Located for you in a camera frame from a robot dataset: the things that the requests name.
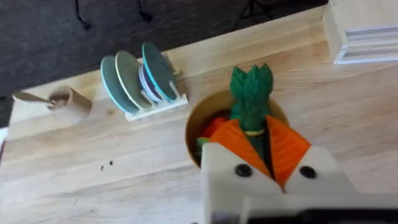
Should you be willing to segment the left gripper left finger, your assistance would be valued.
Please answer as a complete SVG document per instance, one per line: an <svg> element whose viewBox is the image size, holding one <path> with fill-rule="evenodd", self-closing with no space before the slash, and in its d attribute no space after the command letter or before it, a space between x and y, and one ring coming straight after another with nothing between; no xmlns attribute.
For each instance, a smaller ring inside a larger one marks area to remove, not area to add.
<svg viewBox="0 0 398 224"><path fill-rule="evenodd" d="M205 223L247 223L283 210L280 186L236 119L222 124L204 144L201 189Z"/></svg>

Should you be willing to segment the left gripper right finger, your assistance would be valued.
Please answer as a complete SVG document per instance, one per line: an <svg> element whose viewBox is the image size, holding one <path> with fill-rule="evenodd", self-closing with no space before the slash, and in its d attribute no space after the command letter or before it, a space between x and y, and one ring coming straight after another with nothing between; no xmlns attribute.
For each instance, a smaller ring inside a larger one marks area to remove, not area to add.
<svg viewBox="0 0 398 224"><path fill-rule="evenodd" d="M290 126L266 116L275 181L287 194L344 195L356 192L329 150L314 146Z"/></svg>

